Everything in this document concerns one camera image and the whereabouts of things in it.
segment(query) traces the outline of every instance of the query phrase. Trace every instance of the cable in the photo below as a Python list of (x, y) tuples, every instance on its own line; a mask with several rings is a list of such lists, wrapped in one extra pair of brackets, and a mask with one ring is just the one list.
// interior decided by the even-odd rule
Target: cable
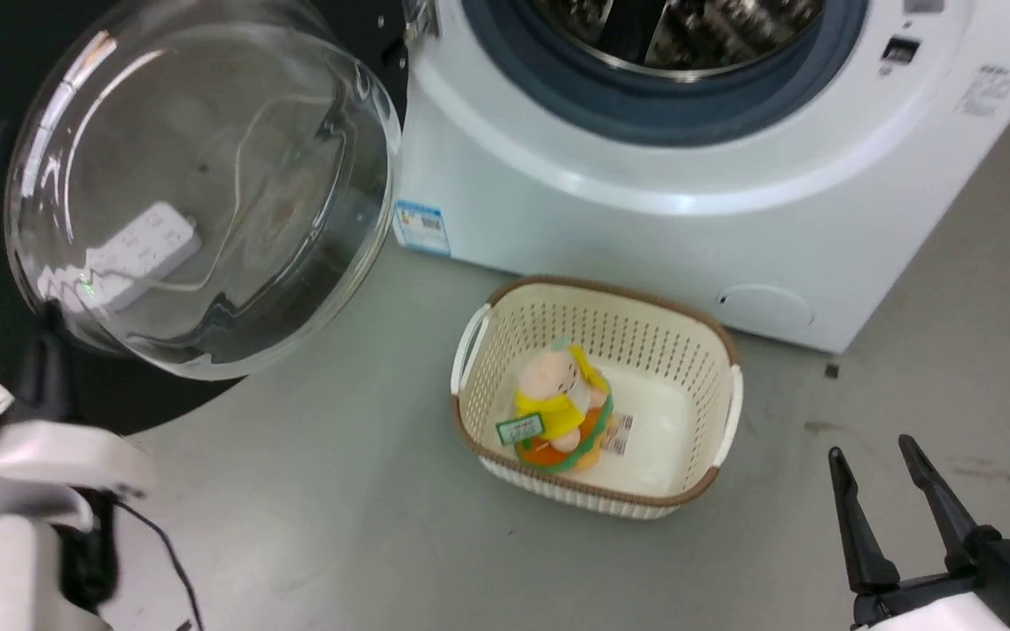
[[(119, 269), (85, 269), (84, 272), (88, 273), (87, 279), (84, 277), (84, 273), (81, 273), (80, 279), (73, 282), (72, 288), (74, 293), (76, 293), (77, 285), (83, 284), (85, 288), (91, 287), (93, 283), (96, 282), (96, 278), (99, 276), (117, 276), (133, 281), (133, 283), (140, 283), (145, 288), (152, 288), (157, 290), (166, 290), (173, 292), (197, 292), (205, 288), (205, 285), (209, 284), (209, 279), (213, 276), (213, 272), (216, 271), (216, 265), (220, 262), (221, 255), (224, 254), (224, 249), (228, 247), (229, 239), (232, 238), (232, 232), (236, 230), (236, 219), (240, 216), (240, 211), (243, 208), (243, 196), (241, 191), (241, 160), (243, 155), (243, 149), (247, 146), (248, 140), (251, 139), (252, 132), (256, 131), (256, 126), (260, 123), (260, 120), (264, 117), (265, 113), (268, 113), (269, 109), (272, 109), (273, 105), (279, 103), (301, 103), (305, 105), (315, 105), (316, 107), (322, 107), (322, 105), (332, 105), (335, 103), (335, 99), (332, 97), (323, 96), (305, 96), (305, 95), (285, 95), (285, 96), (274, 96), (269, 100), (264, 101), (264, 105), (256, 111), (256, 115), (252, 116), (251, 121), (248, 123), (248, 127), (244, 129), (243, 136), (240, 136), (240, 142), (236, 145), (236, 156), (233, 160), (233, 173), (232, 173), (232, 196), (235, 199), (235, 203), (232, 205), (232, 216), (229, 217), (228, 227), (224, 231), (224, 238), (221, 239), (220, 248), (217, 249), (216, 255), (213, 256), (213, 262), (209, 266), (209, 271), (205, 273), (205, 277), (199, 281), (199, 283), (166, 283), (165, 281), (156, 281), (153, 279), (144, 279), (144, 277), (128, 275), (128, 273), (121, 272)], [(60, 282), (60, 287), (62, 289), (67, 289), (68, 283), (65, 281)], [(50, 289), (55, 288), (54, 280), (48, 280), (45, 283), (45, 288), (39, 288), (38, 291), (44, 290), (48, 293)]]
[(171, 542), (170, 537), (166, 535), (163, 528), (159, 528), (155, 522), (144, 518), (144, 516), (135, 511), (134, 508), (128, 507), (127, 504), (123, 503), (123, 500), (116, 500), (116, 506), (123, 508), (123, 510), (127, 511), (129, 515), (133, 516), (133, 518), (145, 524), (145, 527), (156, 531), (158, 538), (162, 539), (164, 546), (166, 546), (166, 552), (170, 555), (170, 562), (174, 564), (174, 571), (177, 573), (177, 580), (181, 581), (182, 587), (185, 588), (185, 593), (189, 597), (189, 608), (192, 608), (193, 610), (193, 619), (197, 622), (197, 631), (205, 631), (205, 624), (201, 621), (201, 607), (197, 606), (197, 594), (193, 591), (193, 583), (190, 581), (190, 576), (185, 573), (185, 567), (182, 567), (182, 562), (177, 559), (177, 552), (174, 551), (174, 544)]

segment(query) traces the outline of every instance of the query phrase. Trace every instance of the door hinge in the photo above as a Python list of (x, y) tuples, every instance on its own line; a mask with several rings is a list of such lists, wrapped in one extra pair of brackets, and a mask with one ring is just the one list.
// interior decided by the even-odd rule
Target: door hinge
[(404, 16), (408, 27), (404, 30), (404, 41), (410, 45), (424, 35), (438, 36), (437, 0), (404, 0)]

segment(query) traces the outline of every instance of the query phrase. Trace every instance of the washing machine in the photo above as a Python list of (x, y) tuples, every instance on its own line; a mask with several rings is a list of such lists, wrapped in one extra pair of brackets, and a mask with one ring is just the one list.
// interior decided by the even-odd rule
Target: washing machine
[(1010, 3), (436, 8), (410, 58), (400, 243), (831, 352), (1010, 121)]
[[(97, 354), (233, 380), (321, 330), (394, 232), (841, 351), (1010, 119), (1010, 3), (344, 8), (77, 19), (0, 124), (13, 302), (59, 301)], [(388, 34), (363, 59), (355, 32)], [(385, 73), (408, 73), (403, 121)]]

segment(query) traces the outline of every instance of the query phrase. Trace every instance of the plastic basket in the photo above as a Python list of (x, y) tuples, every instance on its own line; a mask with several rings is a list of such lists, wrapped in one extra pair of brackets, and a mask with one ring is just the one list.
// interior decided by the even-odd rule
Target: plastic basket
[[(632, 416), (624, 451), (590, 469), (546, 475), (501, 444), (513, 387), (534, 352), (569, 336), (606, 379), (617, 415)], [(608, 285), (534, 276), (478, 310), (454, 355), (458, 434), (494, 476), (545, 498), (633, 519), (670, 515), (714, 482), (734, 439), (742, 374), (733, 340), (698, 311)]]

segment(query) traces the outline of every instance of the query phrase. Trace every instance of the gray floor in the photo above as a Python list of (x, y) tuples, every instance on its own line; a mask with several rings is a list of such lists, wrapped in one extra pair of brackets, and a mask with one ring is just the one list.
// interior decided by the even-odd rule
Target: gray floor
[[(825, 454), (839, 444), (903, 575), (942, 569), (895, 439), (917, 436), (1010, 535), (1010, 129), (837, 359), (741, 336), (740, 434), (710, 491), (633, 523), (501, 484), (462, 447), (458, 331), (504, 276), (388, 247), (331, 328), (137, 436), (211, 630), (847, 628)], [(117, 631), (172, 631), (184, 595), (125, 523)]]

